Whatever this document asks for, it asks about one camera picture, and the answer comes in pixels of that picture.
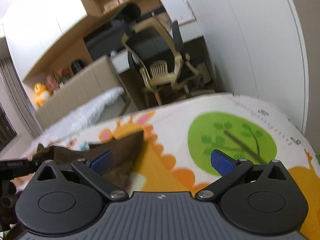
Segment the brown corduroy dotted garment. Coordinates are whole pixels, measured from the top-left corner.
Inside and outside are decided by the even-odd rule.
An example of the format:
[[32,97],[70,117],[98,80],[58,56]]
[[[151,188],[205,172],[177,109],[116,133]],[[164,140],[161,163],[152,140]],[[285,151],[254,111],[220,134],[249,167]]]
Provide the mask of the brown corduroy dotted garment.
[[89,150],[74,151],[62,146],[44,147],[38,144],[37,152],[32,159],[38,164],[45,160],[53,160],[57,165],[69,165],[79,158],[93,160],[104,150],[110,150],[106,163],[102,165],[103,178],[114,185],[126,189],[131,172],[138,159],[144,142],[144,132],[137,131],[119,140],[112,139],[103,144],[90,144]]

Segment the cartoon animal play mat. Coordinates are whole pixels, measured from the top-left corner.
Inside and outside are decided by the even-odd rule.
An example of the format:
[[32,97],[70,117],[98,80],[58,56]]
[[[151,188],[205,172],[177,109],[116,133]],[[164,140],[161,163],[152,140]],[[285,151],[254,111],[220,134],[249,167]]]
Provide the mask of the cartoon animal play mat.
[[301,233],[319,239],[319,156],[301,131],[275,106],[248,96],[205,95],[99,122],[68,132],[59,123],[35,139],[26,151],[58,145],[84,153],[90,144],[114,142],[138,159],[110,176],[128,193],[195,193],[219,178],[213,150],[255,164],[280,160],[309,205]]

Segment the yellow duck plush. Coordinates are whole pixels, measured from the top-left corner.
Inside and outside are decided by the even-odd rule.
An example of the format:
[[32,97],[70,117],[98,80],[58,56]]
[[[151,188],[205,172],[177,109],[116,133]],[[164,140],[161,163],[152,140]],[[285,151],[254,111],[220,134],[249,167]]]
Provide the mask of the yellow duck plush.
[[41,107],[50,97],[51,92],[43,83],[36,83],[34,85],[34,93],[36,95],[36,105]]

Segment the beige padded headboard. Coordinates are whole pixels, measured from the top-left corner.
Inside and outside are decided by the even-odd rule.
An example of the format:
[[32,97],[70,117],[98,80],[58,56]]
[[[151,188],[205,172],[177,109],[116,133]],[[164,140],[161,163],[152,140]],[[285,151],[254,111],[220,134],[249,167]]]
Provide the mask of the beige padded headboard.
[[55,92],[36,110],[35,117],[41,128],[47,129],[77,107],[117,88],[124,89],[118,73],[109,57],[102,56]]

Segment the pink bunny plush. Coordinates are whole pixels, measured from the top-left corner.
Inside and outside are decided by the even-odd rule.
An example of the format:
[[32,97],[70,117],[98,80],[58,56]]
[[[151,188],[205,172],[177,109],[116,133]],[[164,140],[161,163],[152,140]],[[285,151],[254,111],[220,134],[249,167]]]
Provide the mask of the pink bunny plush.
[[56,78],[52,75],[47,76],[46,87],[48,88],[48,90],[50,90],[52,94],[60,89],[59,83],[57,82]]

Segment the potted plant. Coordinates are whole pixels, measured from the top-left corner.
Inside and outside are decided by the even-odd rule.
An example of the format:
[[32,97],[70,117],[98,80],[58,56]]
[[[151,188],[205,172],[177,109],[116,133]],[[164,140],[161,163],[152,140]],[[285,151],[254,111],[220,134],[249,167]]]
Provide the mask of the potted plant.
[[65,83],[71,78],[70,72],[67,68],[59,69],[57,71],[57,76],[59,78],[59,83]]

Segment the beige office chair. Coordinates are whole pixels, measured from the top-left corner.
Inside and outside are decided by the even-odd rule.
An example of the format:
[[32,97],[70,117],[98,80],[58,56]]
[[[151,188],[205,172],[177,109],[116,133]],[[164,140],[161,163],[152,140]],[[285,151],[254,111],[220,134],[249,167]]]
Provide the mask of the beige office chair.
[[[148,59],[143,57],[138,45],[156,37],[163,38],[169,49]],[[184,91],[178,101],[215,93],[205,87],[203,75],[197,69],[201,61],[192,60],[185,50],[177,21],[172,23],[171,32],[154,17],[136,24],[126,23],[121,42],[127,49],[130,69],[140,73],[146,90],[154,94],[158,105],[162,105],[160,91],[168,86],[173,92]]]

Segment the black monitor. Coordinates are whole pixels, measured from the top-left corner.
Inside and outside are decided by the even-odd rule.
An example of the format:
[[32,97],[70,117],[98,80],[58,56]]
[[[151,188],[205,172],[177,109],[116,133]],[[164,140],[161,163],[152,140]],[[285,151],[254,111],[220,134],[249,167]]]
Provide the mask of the black monitor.
[[86,48],[93,61],[101,56],[114,56],[125,49],[121,38],[125,33],[123,23],[111,21],[102,25],[83,38]]

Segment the white wardrobe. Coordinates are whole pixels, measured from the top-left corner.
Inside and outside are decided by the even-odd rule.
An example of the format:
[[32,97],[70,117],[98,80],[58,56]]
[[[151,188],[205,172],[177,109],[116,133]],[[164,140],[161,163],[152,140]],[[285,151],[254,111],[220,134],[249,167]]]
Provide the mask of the white wardrobe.
[[276,105],[304,132],[308,61],[293,0],[187,0],[224,90]]

